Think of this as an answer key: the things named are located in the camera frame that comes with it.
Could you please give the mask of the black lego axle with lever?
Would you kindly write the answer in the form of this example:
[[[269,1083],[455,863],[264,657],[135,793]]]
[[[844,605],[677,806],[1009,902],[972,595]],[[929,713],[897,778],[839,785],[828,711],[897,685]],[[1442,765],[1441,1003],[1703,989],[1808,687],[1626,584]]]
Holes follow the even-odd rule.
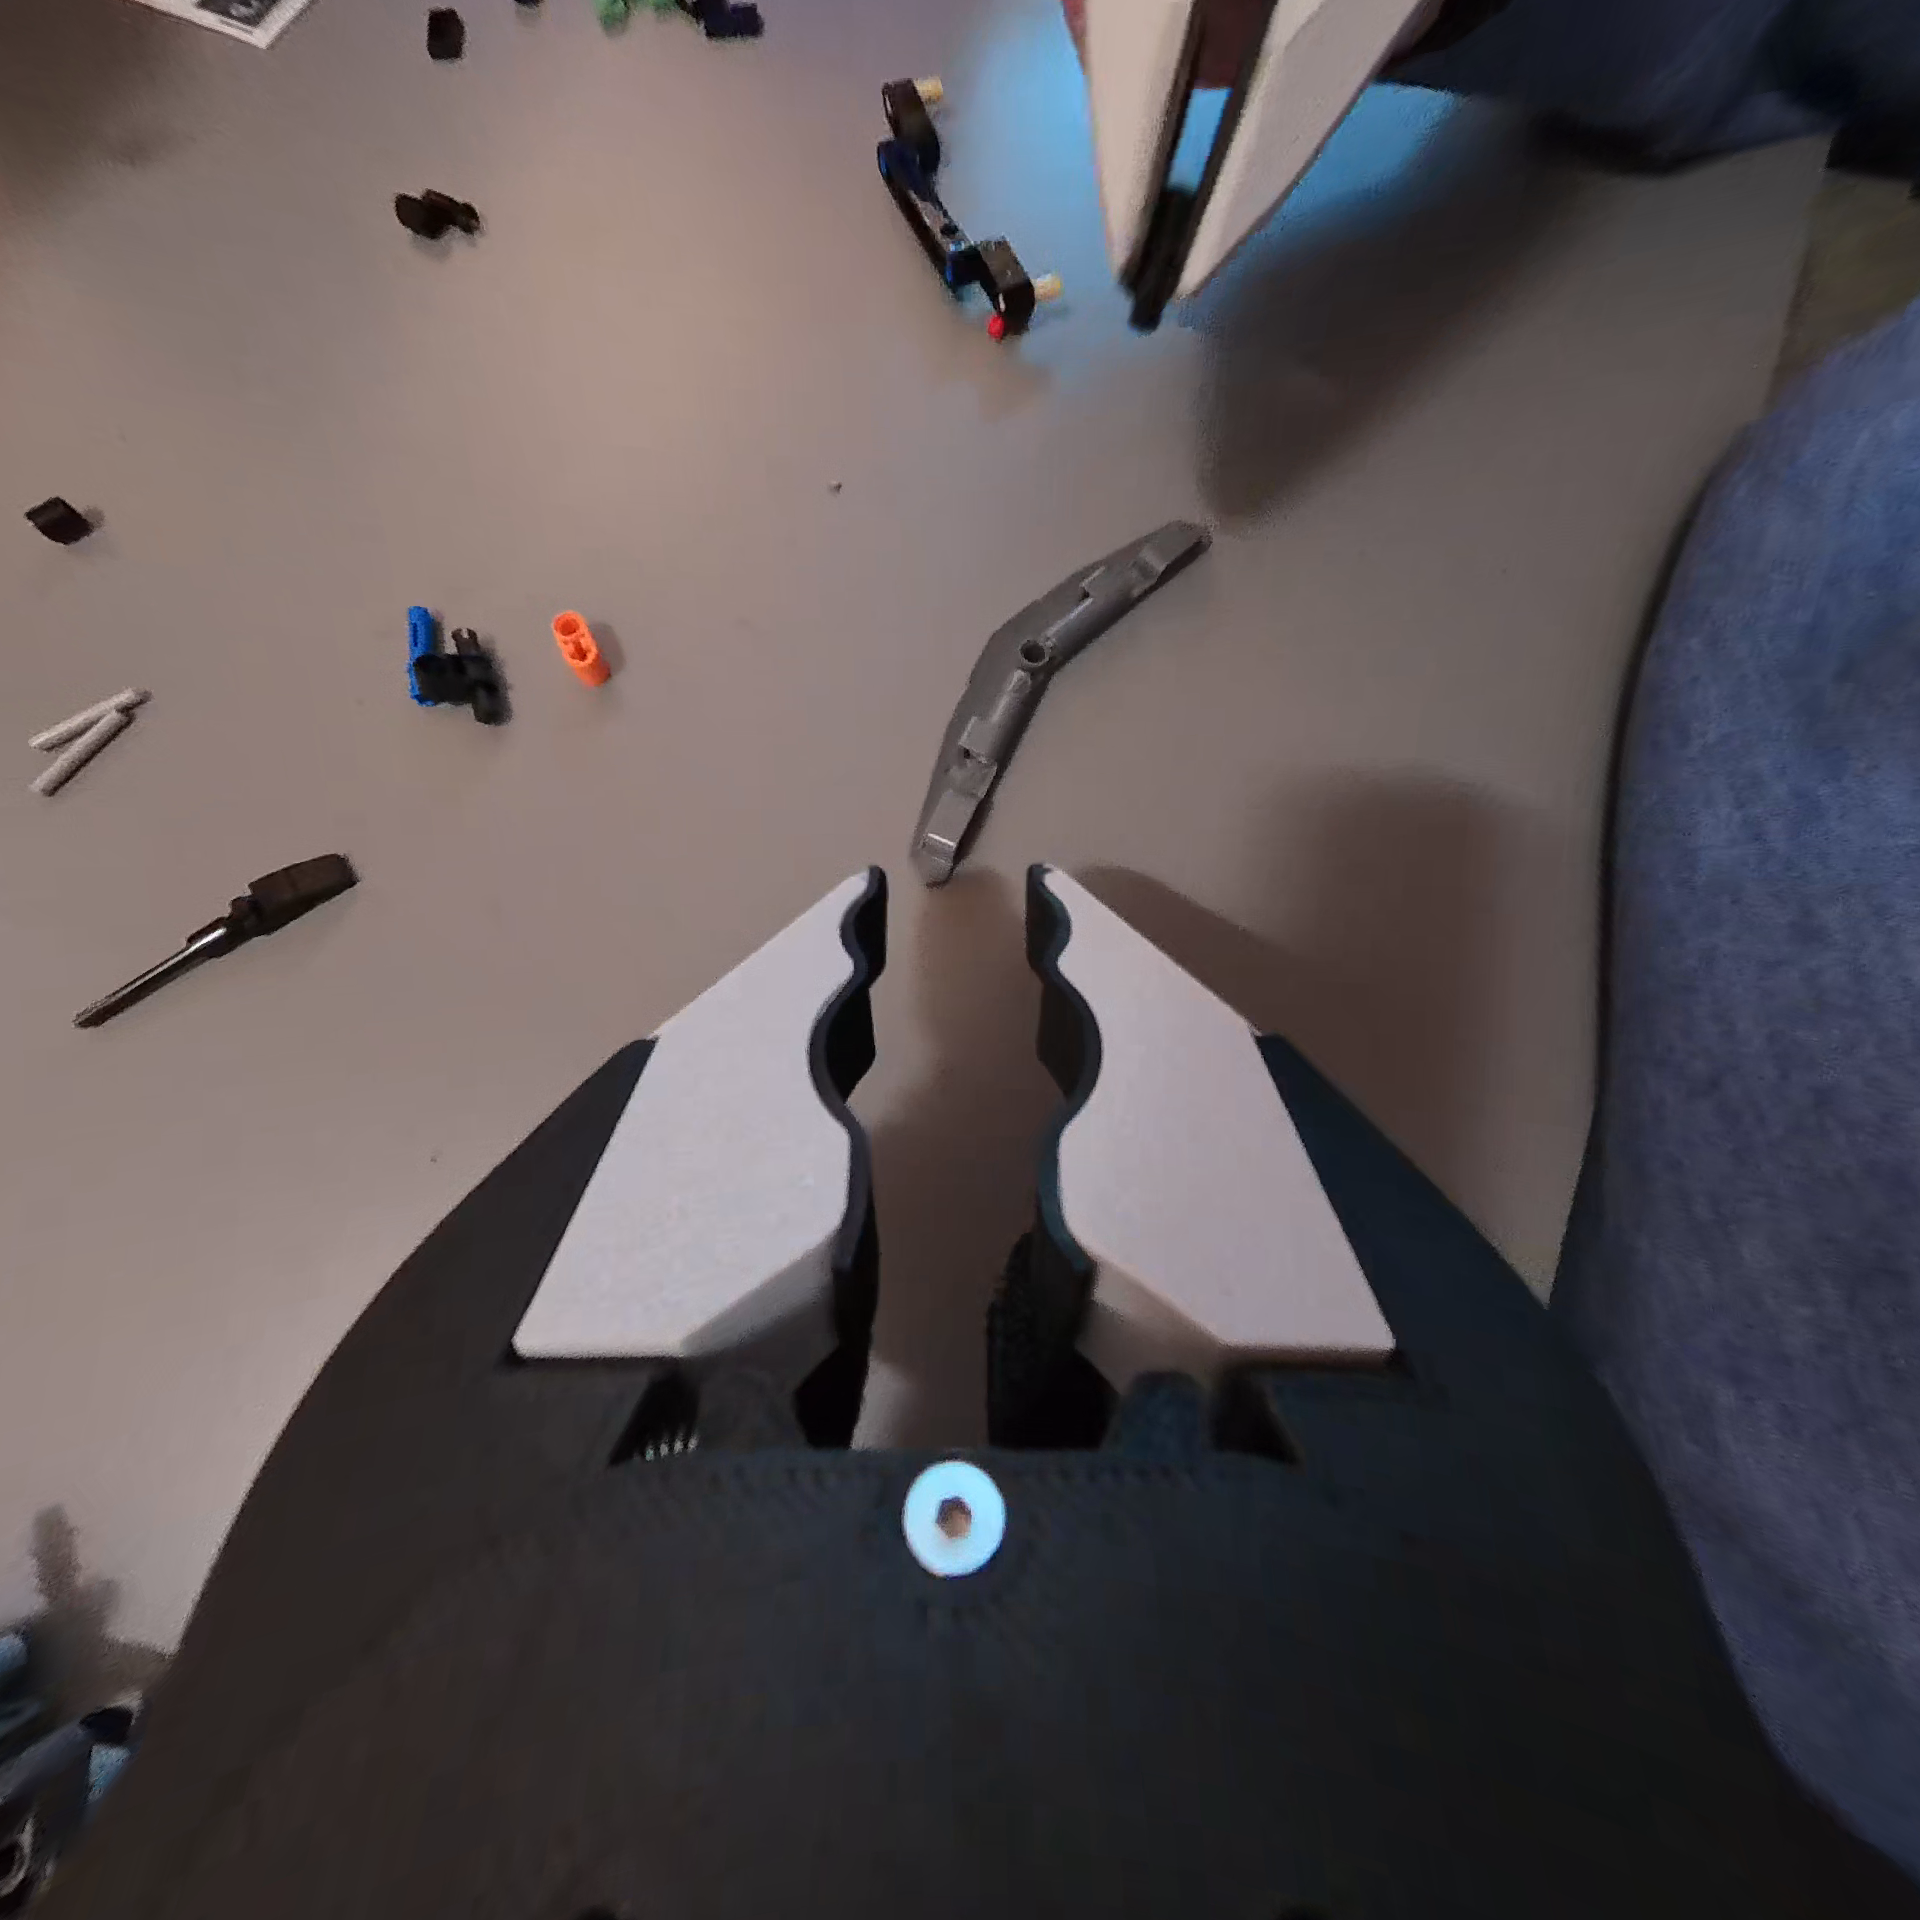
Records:
[[[357,870],[348,855],[337,853],[299,859],[285,870],[259,875],[244,894],[228,902],[220,920],[189,934],[157,966],[146,968],[128,984],[84,1006],[74,1015],[72,1024],[75,1030],[103,1026],[162,992],[180,976],[285,930],[320,906],[348,894],[354,886]]]

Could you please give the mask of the grey curved lego panel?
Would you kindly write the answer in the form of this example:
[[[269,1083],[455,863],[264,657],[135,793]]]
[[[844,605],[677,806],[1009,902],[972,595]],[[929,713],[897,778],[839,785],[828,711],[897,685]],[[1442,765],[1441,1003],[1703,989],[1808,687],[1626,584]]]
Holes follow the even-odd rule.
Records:
[[[1209,547],[1208,526],[1167,522],[1074,569],[986,640],[951,709],[913,835],[911,859],[925,888],[944,888],[963,865],[1049,685]]]

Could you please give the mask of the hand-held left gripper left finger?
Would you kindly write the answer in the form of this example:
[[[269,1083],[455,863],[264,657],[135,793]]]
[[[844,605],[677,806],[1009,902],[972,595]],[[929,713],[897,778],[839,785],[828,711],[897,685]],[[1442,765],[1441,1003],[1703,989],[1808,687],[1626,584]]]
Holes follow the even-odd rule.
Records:
[[[879,1222],[850,1096],[875,1059],[888,886],[856,871],[644,1043],[516,1361],[752,1370],[812,1445],[852,1440]]]

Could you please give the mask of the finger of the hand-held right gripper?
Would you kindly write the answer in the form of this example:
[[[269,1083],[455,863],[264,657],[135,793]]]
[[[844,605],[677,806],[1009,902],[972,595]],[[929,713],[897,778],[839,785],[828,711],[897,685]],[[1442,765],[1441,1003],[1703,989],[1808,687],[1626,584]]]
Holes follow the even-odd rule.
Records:
[[[1066,13],[1088,86],[1108,258],[1130,285],[1180,145],[1203,6],[1072,2]]]
[[[1141,330],[1216,277],[1441,13],[1415,2],[1137,8]]]

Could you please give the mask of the black lego axle connector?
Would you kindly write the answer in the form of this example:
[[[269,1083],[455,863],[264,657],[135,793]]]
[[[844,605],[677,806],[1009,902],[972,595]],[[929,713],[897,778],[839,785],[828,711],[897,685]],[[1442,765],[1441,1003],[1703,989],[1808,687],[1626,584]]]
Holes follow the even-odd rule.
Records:
[[[509,687],[496,657],[471,629],[455,629],[415,661],[417,693],[429,707],[458,707],[490,729],[513,719]]]

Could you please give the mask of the lego car chassis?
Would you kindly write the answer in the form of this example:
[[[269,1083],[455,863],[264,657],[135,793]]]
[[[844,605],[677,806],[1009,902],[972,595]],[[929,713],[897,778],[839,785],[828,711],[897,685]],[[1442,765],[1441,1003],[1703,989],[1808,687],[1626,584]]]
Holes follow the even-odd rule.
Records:
[[[146,1705],[130,1691],[55,1725],[34,1690],[31,1637],[2,1635],[2,1915],[37,1904],[137,1751]]]

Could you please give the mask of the sticker sheet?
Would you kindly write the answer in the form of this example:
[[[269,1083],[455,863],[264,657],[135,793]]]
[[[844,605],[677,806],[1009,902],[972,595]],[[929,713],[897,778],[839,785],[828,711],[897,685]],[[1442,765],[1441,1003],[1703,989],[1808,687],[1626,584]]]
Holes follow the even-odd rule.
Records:
[[[148,0],[135,8],[168,17],[184,26],[212,33],[223,39],[244,43],[259,53],[274,49],[274,43],[308,13],[314,6],[305,0],[284,2],[185,2],[185,0]]]

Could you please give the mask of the person's right forearm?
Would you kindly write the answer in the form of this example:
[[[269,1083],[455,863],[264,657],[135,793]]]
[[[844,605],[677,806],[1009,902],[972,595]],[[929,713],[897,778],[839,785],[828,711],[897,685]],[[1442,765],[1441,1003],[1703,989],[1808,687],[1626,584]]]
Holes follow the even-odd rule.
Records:
[[[1399,86],[1523,109],[1641,170],[1836,137],[1915,181],[1915,2],[1442,6]]]

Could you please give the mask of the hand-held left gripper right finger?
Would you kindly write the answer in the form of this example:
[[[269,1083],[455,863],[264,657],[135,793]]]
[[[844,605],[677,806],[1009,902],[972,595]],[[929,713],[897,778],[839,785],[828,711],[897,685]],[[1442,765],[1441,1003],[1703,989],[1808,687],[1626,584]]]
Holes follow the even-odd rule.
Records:
[[[1068,871],[1026,875],[1040,1055],[1064,1096],[1039,1250],[1113,1393],[1397,1353],[1256,1026]]]

